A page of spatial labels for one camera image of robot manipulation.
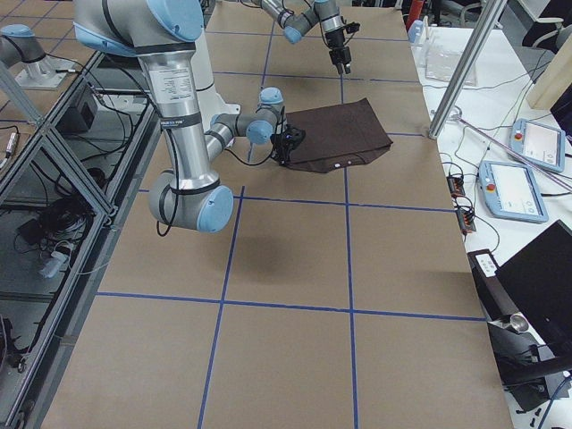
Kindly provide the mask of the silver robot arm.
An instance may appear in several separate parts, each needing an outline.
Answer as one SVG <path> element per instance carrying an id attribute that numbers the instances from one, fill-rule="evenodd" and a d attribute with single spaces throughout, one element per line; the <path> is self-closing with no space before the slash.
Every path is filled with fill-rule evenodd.
<path id="1" fill-rule="evenodd" d="M 291 135 L 281 91 L 263 89 L 252 114 L 224 103 L 212 86 L 198 1 L 78 1 L 74 28 L 83 45 L 135 57 L 142 68 L 172 160 L 149 192 L 157 222 L 222 230 L 231 218 L 233 193 L 211 163 L 237 137 L 264 144 Z"/>
<path id="2" fill-rule="evenodd" d="M 295 13 L 283 1 L 254 0 L 249 3 L 251 7 L 262 9 L 271 16 L 291 44 L 297 44 L 318 25 L 338 74 L 351 73 L 352 57 L 348 43 L 360 30 L 360 23 L 346 21 L 335 1 L 312 1 L 301 13 Z"/>

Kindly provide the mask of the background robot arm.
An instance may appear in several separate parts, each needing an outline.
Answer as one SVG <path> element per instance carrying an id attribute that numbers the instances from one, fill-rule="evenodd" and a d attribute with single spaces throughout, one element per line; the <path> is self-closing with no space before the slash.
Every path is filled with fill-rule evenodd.
<path id="1" fill-rule="evenodd" d="M 62 83 L 67 66 L 62 60 L 50 58 L 34 32 L 24 24 L 10 24 L 1 28 L 1 63 L 10 69 L 23 64 L 15 80 L 22 88 L 56 89 Z"/>

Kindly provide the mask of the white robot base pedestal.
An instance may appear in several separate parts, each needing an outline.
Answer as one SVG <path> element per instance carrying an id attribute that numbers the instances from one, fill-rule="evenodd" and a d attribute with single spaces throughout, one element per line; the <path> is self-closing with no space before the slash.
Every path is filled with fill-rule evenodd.
<path id="1" fill-rule="evenodd" d="M 198 95 L 198 104 L 202 115 L 203 129 L 209 130 L 214 116 L 218 114 L 237 114 L 240 112 L 240 105 L 227 104 L 216 89 L 215 76 L 206 42 L 206 25 L 214 11 L 215 1 L 200 1 L 199 4 L 204 15 L 204 28 L 202 35 L 196 41 L 197 50 L 192 56 L 191 65 Z"/>

